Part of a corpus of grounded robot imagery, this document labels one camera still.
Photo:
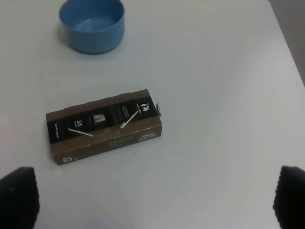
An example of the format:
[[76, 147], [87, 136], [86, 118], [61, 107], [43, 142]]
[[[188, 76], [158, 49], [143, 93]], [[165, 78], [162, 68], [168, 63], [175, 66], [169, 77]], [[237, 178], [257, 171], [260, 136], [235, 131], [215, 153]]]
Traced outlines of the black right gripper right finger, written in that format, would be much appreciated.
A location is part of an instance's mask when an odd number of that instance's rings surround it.
[[305, 171], [283, 166], [275, 190], [273, 209], [280, 228], [305, 228]]

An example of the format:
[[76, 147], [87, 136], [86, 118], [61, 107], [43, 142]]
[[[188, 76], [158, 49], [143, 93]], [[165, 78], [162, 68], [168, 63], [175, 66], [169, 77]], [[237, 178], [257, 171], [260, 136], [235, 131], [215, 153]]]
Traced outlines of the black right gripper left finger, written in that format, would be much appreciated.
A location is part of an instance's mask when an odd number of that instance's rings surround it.
[[32, 229], [40, 211], [33, 167], [19, 167], [0, 179], [0, 227]]

